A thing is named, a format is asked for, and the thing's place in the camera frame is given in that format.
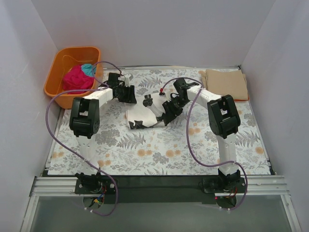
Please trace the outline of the crumpled teal shirt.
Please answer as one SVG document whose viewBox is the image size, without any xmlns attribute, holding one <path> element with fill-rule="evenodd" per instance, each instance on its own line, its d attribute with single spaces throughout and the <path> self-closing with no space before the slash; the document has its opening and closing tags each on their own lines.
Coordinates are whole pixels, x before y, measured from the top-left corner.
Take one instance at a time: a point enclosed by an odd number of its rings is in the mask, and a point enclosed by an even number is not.
<svg viewBox="0 0 309 232">
<path fill-rule="evenodd" d="M 81 70 L 84 72 L 85 75 L 89 77 L 94 77 L 96 73 L 96 66 L 93 66 L 92 64 L 83 64 L 81 65 Z"/>
</svg>

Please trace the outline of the white t shirt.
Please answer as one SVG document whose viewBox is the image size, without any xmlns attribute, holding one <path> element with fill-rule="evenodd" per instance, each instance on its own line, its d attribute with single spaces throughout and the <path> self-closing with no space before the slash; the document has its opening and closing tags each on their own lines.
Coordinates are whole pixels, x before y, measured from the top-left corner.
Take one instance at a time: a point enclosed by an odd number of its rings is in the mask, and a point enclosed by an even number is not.
<svg viewBox="0 0 309 232">
<path fill-rule="evenodd" d="M 129 104 L 126 109 L 126 125 L 131 130 L 164 127 L 162 118 L 165 113 L 163 103 L 165 95 L 148 94 L 136 98 L 136 104 Z"/>
</svg>

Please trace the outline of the floral patterned table mat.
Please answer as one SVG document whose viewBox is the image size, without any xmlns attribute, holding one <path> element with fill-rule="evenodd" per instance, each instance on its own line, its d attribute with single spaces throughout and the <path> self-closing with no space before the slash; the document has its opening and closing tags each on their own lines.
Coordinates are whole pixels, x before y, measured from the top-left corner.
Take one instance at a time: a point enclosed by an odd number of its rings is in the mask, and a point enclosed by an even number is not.
<svg viewBox="0 0 309 232">
<path fill-rule="evenodd" d="M 130 73 L 136 98 L 157 93 L 170 79 L 191 77 L 200 80 L 199 69 L 134 69 Z M 117 99 L 103 105 L 100 129 L 95 135 L 95 162 L 110 175 L 207 175 L 218 174 L 217 168 L 206 168 L 194 161 L 186 142 L 186 119 L 191 103 L 167 127 L 130 130 L 126 125 L 126 105 Z M 236 134 L 237 161 L 247 175 L 270 174 L 268 156 L 259 135 L 250 103 L 236 102 L 241 119 Z M 78 142 L 69 128 L 70 110 L 64 111 L 57 138 L 80 153 Z M 207 110 L 195 103 L 189 122 L 189 139 L 195 157 L 204 164 L 220 162 L 215 135 L 209 127 Z M 56 143 L 48 175 L 75 175 L 79 171 L 91 174 L 92 169 L 79 157 Z"/>
</svg>

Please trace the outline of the orange plastic basket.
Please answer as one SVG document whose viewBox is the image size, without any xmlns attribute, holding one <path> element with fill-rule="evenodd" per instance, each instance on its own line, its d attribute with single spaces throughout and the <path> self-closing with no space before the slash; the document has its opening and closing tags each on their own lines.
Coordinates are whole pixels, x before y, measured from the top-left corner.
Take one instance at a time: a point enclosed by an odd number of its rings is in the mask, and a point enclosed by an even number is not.
<svg viewBox="0 0 309 232">
<path fill-rule="evenodd" d="M 83 64 L 92 64 L 101 60 L 100 49 L 93 46 L 67 47 L 60 50 L 53 61 L 48 77 L 44 85 L 44 92 L 51 98 L 65 91 L 63 89 L 63 78 L 72 68 Z M 96 77 L 103 74 L 102 66 L 97 66 Z M 75 97 L 84 97 L 91 92 L 78 91 L 81 94 L 63 94 L 55 99 L 55 102 L 63 109 L 71 109 Z"/>
</svg>

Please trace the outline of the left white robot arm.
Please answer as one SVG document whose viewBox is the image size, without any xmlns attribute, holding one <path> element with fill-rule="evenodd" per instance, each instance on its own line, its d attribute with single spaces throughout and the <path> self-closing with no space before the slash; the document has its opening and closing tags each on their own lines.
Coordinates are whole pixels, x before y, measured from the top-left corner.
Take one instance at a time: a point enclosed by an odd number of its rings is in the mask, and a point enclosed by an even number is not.
<svg viewBox="0 0 309 232">
<path fill-rule="evenodd" d="M 115 181 L 103 176 L 95 162 L 95 134 L 100 127 L 100 108 L 107 102 L 118 99 L 119 102 L 136 104 L 135 87 L 130 84 L 132 74 L 109 73 L 108 80 L 97 90 L 84 97 L 73 99 L 70 114 L 70 129 L 76 136 L 80 155 L 95 172 L 86 175 L 83 171 L 75 174 L 79 187 L 86 193 L 115 194 Z"/>
</svg>

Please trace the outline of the folded beige shirt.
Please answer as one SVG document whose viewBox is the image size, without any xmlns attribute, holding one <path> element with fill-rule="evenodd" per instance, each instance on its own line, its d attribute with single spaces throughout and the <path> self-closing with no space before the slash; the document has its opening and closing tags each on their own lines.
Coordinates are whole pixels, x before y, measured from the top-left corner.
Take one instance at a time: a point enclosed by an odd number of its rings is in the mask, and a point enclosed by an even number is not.
<svg viewBox="0 0 309 232">
<path fill-rule="evenodd" d="M 241 70 L 220 72 L 207 69 L 198 73 L 206 90 L 221 96 L 231 95 L 234 100 L 249 99 L 246 75 Z"/>
</svg>

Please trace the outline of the crumpled magenta shirt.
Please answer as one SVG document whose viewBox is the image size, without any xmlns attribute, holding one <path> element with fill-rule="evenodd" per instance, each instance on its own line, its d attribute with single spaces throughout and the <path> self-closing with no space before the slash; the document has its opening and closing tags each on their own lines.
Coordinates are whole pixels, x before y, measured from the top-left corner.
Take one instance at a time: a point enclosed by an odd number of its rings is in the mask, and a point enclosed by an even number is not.
<svg viewBox="0 0 309 232">
<path fill-rule="evenodd" d="M 74 89 L 91 89 L 94 77 L 89 77 L 81 70 L 81 65 L 76 65 L 64 75 L 62 88 L 64 91 Z M 84 91 L 70 92 L 70 94 L 82 94 Z"/>
</svg>

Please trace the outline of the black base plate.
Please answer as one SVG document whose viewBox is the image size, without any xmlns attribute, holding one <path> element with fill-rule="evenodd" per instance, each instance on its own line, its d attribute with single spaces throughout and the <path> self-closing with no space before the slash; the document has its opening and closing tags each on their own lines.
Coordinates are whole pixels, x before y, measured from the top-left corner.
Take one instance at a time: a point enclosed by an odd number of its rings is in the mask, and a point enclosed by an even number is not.
<svg viewBox="0 0 309 232">
<path fill-rule="evenodd" d="M 76 174 L 74 193 L 113 203 L 203 203 L 216 204 L 216 194 L 232 205 L 245 192 L 245 181 L 224 185 L 217 175 L 105 175 Z"/>
</svg>

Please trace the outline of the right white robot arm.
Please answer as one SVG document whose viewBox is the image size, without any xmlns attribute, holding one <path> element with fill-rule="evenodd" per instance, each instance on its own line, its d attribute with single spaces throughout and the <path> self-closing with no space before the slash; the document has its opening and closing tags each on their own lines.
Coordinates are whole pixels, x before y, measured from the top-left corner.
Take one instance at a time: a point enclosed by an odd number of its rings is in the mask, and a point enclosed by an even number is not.
<svg viewBox="0 0 309 232">
<path fill-rule="evenodd" d="M 233 97 L 211 93 L 194 79 L 187 83 L 185 77 L 179 77 L 173 78 L 172 82 L 177 91 L 175 97 L 163 88 L 160 89 L 159 95 L 165 96 L 167 100 L 163 103 L 165 111 L 159 119 L 165 125 L 169 124 L 183 112 L 183 107 L 189 102 L 207 109 L 209 126 L 218 142 L 220 163 L 215 165 L 218 174 L 202 181 L 202 186 L 206 193 L 237 190 L 243 168 L 236 158 L 236 133 L 240 117 Z"/>
</svg>

